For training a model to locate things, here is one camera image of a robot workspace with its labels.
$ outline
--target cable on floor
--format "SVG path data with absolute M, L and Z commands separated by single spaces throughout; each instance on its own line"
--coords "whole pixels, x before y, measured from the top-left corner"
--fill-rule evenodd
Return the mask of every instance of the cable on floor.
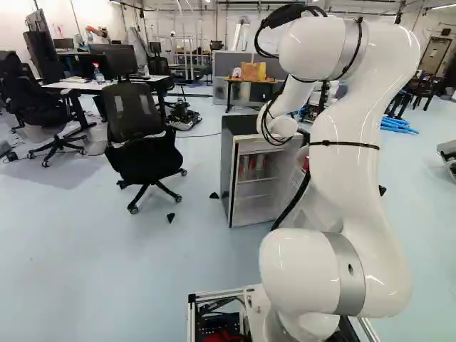
M 57 154 L 66 154 L 66 153 L 78 153 L 78 151 L 56 152 L 55 154 L 57 155 Z M 35 155 L 35 157 L 44 157 L 44 156 L 46 156 L 46 155 L 48 155 L 48 154 L 47 154 L 47 153 L 43 153 L 42 155 Z M 29 158 L 27 158 L 27 157 L 17 158 L 16 160 L 14 160 L 14 162 L 17 162 L 17 161 L 19 161 L 19 160 L 24 160 L 24 159 L 29 159 Z M 8 161 L 8 158 L 4 158 L 4 159 L 2 160 L 2 162 L 3 162 L 4 164 L 9 164 L 9 163 L 10 163 L 10 162 Z
M 219 134 L 222 134 L 222 132 L 206 134 L 206 135 L 186 135 L 184 137 L 176 137 L 176 139 L 180 139 L 180 138 L 204 138 L 204 137 L 212 137 L 214 135 L 219 135 Z

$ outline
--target water bottle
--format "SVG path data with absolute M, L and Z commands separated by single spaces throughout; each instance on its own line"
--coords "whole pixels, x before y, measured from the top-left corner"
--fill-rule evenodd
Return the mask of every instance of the water bottle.
M 95 69 L 93 70 L 93 75 L 95 76 L 95 81 L 97 81 L 98 84 L 104 83 L 105 82 L 105 76 L 101 73 L 99 69 L 99 64 L 94 63 L 93 66 Z
M 150 76 L 150 74 L 149 74 L 149 66 L 147 64 L 144 66 L 144 73 L 145 73 L 146 77 Z

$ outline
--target computer monitor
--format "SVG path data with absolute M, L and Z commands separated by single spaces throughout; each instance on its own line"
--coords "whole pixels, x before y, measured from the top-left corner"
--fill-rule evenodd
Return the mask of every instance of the computer monitor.
M 149 48 L 155 55 L 160 55 L 162 53 L 162 44 L 160 44 L 159 41 L 150 41 Z
M 105 76 L 106 80 L 112 80 L 117 78 L 117 74 L 111 71 L 108 63 L 108 58 L 104 55 L 79 55 L 79 65 L 81 66 L 81 77 L 83 78 L 94 78 L 94 63 L 98 63 L 100 72 Z
M 126 76 L 138 70 L 133 45 L 90 44 L 89 51 L 92 56 L 106 56 L 113 75 Z
M 74 49 L 74 41 L 72 38 L 54 39 L 53 42 L 55 48 Z
M 92 55 L 103 55 L 107 51 L 117 51 L 117 50 L 130 50 L 133 49 L 133 45 L 123 45 L 123 44 L 89 44 L 88 50 Z
M 129 45 L 129 48 L 125 48 L 124 45 L 118 50 L 110 49 L 105 52 L 105 56 L 108 58 L 111 71 L 118 76 L 130 75 L 138 70 L 133 45 Z

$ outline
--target blue tube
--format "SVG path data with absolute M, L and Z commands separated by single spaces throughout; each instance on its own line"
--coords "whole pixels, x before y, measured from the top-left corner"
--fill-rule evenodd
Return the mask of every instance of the blue tube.
M 406 120 L 390 118 L 389 116 L 384 116 L 382 118 L 382 121 L 390 121 L 392 123 L 398 123 L 398 124 L 407 125 L 407 126 L 410 125 L 410 123 L 408 121 L 406 121 Z
M 411 128 L 388 127 L 388 126 L 381 125 L 380 129 L 381 130 L 390 130 L 392 132 L 399 132 L 399 133 L 416 133 L 416 134 L 420 134 L 420 132 L 418 132 L 417 130 L 413 130 Z
M 401 128 L 393 128 L 393 127 L 386 127 L 386 126 L 380 126 L 381 130 L 390 130 L 392 132 L 399 132 L 399 133 L 409 133 L 408 130 L 403 130 Z
M 382 122 L 381 127 L 397 128 L 397 129 L 400 129 L 400 130 L 407 130 L 408 132 L 420 134 L 420 132 L 418 132 L 417 130 L 414 130 L 414 129 L 408 127 L 408 126 L 398 125 L 398 124 L 395 124 L 395 123 Z

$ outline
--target cabinet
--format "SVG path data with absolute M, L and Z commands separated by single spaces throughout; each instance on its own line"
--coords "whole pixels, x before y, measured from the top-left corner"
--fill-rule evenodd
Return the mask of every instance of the cabinet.
M 220 194 L 230 227 L 276 219 L 303 137 L 273 146 L 257 134 L 256 115 L 222 118 Z

